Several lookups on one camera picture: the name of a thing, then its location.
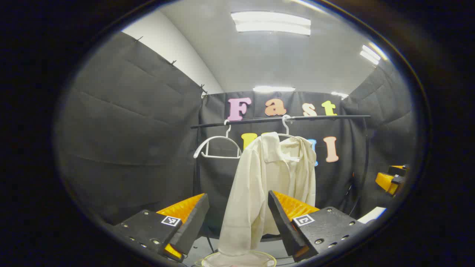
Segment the white plastic hanger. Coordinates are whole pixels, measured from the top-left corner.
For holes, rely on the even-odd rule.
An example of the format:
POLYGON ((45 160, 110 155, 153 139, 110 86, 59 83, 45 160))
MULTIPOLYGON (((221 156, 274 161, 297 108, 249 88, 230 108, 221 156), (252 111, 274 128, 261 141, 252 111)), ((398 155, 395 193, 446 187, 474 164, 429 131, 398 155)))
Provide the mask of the white plastic hanger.
POLYGON ((236 142, 234 142, 231 138, 229 138, 229 132, 231 131, 231 128, 232 128, 232 125, 230 124, 230 120, 228 120, 228 119, 224 120, 223 126, 228 126, 228 129, 226 130, 225 135, 224 136, 212 136, 212 137, 209 137, 206 140, 204 140, 197 147, 197 149, 195 150, 195 152, 193 154, 194 159, 197 159, 198 156, 200 156, 200 155, 202 157, 205 157, 205 158, 216 158, 216 159, 240 159, 241 158, 241 155, 242 155, 241 148, 239 147, 239 145, 236 142), (236 146, 236 149, 237 149, 236 156, 232 157, 232 156, 210 155, 209 154, 209 144, 210 144, 211 140, 214 140, 214 139, 223 139, 223 140, 229 141, 232 144, 234 144, 236 146))

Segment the cream long sleeve shirt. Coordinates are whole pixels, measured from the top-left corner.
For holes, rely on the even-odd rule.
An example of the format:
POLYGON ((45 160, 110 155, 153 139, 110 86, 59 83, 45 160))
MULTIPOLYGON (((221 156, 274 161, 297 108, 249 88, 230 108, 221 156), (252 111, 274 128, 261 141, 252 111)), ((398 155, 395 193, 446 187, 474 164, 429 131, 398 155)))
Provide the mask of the cream long sleeve shirt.
POLYGON ((236 168, 219 236, 219 252, 239 256, 255 250, 263 235, 278 235, 268 207, 270 190, 315 205, 316 153, 299 136, 280 140, 265 133, 244 149, 236 168))

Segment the yellow rimmed laundry hamper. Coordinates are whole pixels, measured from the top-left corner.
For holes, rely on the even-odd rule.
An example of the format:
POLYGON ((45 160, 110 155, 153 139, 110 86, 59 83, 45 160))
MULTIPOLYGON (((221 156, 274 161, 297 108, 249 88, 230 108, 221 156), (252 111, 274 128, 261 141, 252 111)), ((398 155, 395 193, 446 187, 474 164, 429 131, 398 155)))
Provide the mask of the yellow rimmed laundry hamper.
POLYGON ((238 256, 216 252, 197 260, 194 265, 195 267, 276 267, 276 258, 255 250, 238 256))

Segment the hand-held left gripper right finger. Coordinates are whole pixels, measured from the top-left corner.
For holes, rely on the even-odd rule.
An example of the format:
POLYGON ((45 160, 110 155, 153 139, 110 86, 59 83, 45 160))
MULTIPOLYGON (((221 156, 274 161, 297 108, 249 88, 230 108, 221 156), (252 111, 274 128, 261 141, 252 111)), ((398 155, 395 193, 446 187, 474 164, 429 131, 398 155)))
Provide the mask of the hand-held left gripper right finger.
POLYGON ((319 209, 275 190, 268 191, 268 206, 295 262, 330 257, 367 227, 337 208, 319 209))

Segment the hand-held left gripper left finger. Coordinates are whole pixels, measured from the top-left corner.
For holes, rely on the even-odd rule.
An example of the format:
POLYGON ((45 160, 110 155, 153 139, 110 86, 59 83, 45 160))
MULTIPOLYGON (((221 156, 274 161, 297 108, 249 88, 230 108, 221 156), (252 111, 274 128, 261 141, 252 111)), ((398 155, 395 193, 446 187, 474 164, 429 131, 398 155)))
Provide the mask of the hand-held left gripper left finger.
POLYGON ((111 226, 124 241, 153 255, 183 262, 202 228, 209 198, 202 193, 160 211, 142 210, 111 226))

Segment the black clothes rack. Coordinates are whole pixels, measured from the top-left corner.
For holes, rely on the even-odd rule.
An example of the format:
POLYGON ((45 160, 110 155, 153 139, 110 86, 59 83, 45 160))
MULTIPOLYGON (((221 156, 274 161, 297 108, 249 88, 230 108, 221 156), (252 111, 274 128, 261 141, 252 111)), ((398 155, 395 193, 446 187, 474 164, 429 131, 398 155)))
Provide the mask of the black clothes rack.
MULTIPOLYGON (((363 128, 364 132, 363 135, 365 137, 365 165, 364 165, 364 171, 362 174, 362 181, 361 184, 359 185, 360 192, 358 193, 358 196, 354 202, 353 207, 351 208, 350 212, 348 215, 351 215, 356 208, 359 200, 361 199, 362 193, 363 193, 363 188, 364 184, 366 182, 366 175, 367 175, 367 170, 368 170, 368 161, 369 161, 369 139, 367 135, 367 123, 366 119, 370 118, 371 115, 325 115, 325 116, 295 116, 295 121, 315 121, 315 120, 338 120, 338 119, 361 119, 363 123, 363 128)), ((273 123, 273 122, 282 122, 281 121, 282 117, 273 117, 273 118, 260 118, 260 119, 249 119, 249 120, 242 120, 242 121, 230 121, 231 125, 242 125, 242 124, 253 124, 253 123, 273 123)), ((217 126, 223 126, 220 123, 209 123, 209 124, 201 124, 201 125, 192 125, 190 129, 198 129, 197 130, 197 136, 196 136, 196 141, 200 140, 200 128, 209 128, 209 127, 217 127, 217 126)), ((197 162, 195 163, 195 174, 193 178, 193 193, 196 193, 201 190, 200 186, 200 164, 197 162)), ((203 223, 203 225, 200 228, 199 231, 199 236, 204 236, 209 239, 211 238, 216 238, 217 237, 212 233, 211 230, 209 230, 209 227, 206 225, 206 223, 203 223)))

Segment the white hanger with taped hook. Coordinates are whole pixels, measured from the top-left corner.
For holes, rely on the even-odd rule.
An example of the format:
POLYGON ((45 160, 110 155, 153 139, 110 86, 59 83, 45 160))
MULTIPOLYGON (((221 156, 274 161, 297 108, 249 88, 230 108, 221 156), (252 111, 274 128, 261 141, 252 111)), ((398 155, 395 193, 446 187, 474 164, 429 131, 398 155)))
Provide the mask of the white hanger with taped hook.
POLYGON ((287 137, 287 138, 294 138, 294 136, 290 135, 290 133, 289 133, 289 126, 287 125, 287 123, 292 124, 295 121, 295 117, 286 114, 286 115, 282 116, 281 121, 282 121, 282 124, 285 128, 285 133, 278 133, 278 136, 287 137))

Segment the large ceiling light panel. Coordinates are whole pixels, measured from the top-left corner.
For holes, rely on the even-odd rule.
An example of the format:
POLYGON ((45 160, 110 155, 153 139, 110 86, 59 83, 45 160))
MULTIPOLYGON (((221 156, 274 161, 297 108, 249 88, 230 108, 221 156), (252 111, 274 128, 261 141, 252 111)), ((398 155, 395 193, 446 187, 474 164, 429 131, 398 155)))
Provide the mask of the large ceiling light panel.
POLYGON ((292 14, 270 11, 232 12, 237 32, 284 32, 311 35, 311 20, 292 14))

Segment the black backdrop cloth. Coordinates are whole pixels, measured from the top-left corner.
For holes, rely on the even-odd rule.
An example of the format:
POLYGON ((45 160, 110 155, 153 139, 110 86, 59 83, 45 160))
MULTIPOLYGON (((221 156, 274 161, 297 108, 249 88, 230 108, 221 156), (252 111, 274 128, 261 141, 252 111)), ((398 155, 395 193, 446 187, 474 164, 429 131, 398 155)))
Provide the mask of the black backdrop cloth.
POLYGON ((392 199, 374 182, 389 165, 414 159, 417 122, 409 91, 392 66, 377 67, 348 98, 319 92, 231 92, 201 88, 162 56, 125 33, 112 36, 79 71, 56 124, 61 171, 80 201, 110 224, 199 193, 209 196, 204 228, 220 234, 237 159, 193 158, 222 135, 230 100, 243 120, 290 116, 304 108, 363 119, 297 121, 292 135, 316 143, 315 206, 360 216, 392 199))

